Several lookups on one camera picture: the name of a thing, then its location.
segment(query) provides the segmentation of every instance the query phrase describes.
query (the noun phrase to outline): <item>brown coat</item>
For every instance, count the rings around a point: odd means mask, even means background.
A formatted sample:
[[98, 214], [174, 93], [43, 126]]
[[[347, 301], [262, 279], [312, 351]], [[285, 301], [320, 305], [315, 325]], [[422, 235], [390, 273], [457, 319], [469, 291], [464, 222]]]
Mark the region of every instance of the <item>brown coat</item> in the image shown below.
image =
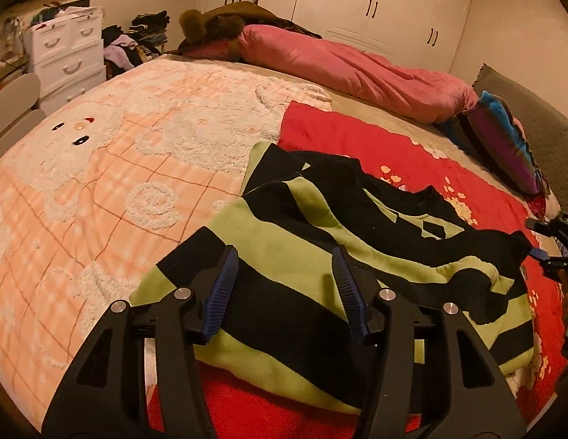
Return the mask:
[[270, 25], [321, 39], [292, 21], [278, 18], [272, 12], [250, 1], [237, 1], [200, 13], [189, 10], [180, 17], [185, 40], [171, 54], [183, 54], [211, 41], [237, 37], [246, 25]]

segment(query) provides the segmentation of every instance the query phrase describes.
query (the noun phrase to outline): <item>striped sweater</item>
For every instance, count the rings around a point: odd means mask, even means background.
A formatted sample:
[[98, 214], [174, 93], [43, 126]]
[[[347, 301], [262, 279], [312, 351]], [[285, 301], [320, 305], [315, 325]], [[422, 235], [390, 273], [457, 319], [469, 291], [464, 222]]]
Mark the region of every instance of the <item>striped sweater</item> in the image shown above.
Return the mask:
[[[188, 286], [233, 244], [239, 274], [221, 330], [195, 350], [203, 362], [280, 396], [358, 413], [374, 350], [350, 336], [333, 280], [332, 251], [343, 244], [411, 302], [456, 303], [503, 374], [529, 363], [533, 327], [519, 268], [531, 245], [521, 232], [476, 230], [434, 188], [400, 191], [357, 160], [264, 143], [250, 155], [242, 192], [131, 296], [134, 305], [149, 303]], [[415, 361], [424, 361], [422, 341]]]

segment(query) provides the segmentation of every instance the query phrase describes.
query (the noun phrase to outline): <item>white drawer cabinet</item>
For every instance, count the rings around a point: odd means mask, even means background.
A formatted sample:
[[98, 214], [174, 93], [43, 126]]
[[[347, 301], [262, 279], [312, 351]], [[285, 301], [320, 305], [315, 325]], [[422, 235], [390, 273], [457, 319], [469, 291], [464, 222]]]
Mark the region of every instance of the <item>white drawer cabinet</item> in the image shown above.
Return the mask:
[[73, 49], [89, 41], [101, 39], [101, 26], [103, 23], [103, 14], [101, 12], [78, 16], [70, 21], [71, 47]]
[[77, 78], [55, 90], [48, 96], [40, 99], [40, 108], [50, 115], [59, 108], [74, 101], [93, 87], [99, 86], [107, 79], [105, 66], [97, 70], [83, 71]]
[[33, 26], [24, 36], [29, 72], [40, 79], [40, 106], [47, 114], [106, 80], [103, 11], [79, 11]]
[[40, 79], [40, 97], [78, 77], [78, 73], [103, 66], [103, 40], [90, 41], [63, 57], [56, 57], [34, 67]]
[[70, 19], [53, 20], [36, 25], [26, 34], [26, 49], [30, 55], [30, 64], [64, 54], [71, 43]]

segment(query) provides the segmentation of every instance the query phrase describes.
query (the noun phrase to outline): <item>pillow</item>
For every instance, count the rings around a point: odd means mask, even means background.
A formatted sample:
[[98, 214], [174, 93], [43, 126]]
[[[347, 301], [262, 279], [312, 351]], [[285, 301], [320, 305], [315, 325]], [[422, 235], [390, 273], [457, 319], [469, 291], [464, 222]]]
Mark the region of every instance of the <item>pillow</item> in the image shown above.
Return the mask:
[[229, 59], [229, 40], [220, 40], [201, 44], [180, 55], [195, 60], [227, 60]]
[[472, 108], [437, 127], [511, 188], [526, 195], [545, 192], [546, 182], [528, 142], [498, 96], [484, 90]]
[[505, 99], [512, 114], [522, 121], [530, 150], [546, 175], [560, 206], [568, 212], [568, 119], [520, 84], [487, 65], [473, 87]]

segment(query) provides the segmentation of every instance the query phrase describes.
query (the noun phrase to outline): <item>pink blanket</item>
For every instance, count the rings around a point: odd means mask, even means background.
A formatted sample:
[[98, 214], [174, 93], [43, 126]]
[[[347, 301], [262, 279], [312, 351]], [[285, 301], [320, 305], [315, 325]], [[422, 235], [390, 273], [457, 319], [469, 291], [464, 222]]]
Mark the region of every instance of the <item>pink blanket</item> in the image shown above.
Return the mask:
[[[471, 108], [471, 86], [442, 72], [407, 69], [352, 46], [265, 25], [249, 25], [239, 36], [239, 55], [250, 64], [330, 87], [417, 122], [440, 123]], [[227, 42], [190, 54], [227, 59]]]

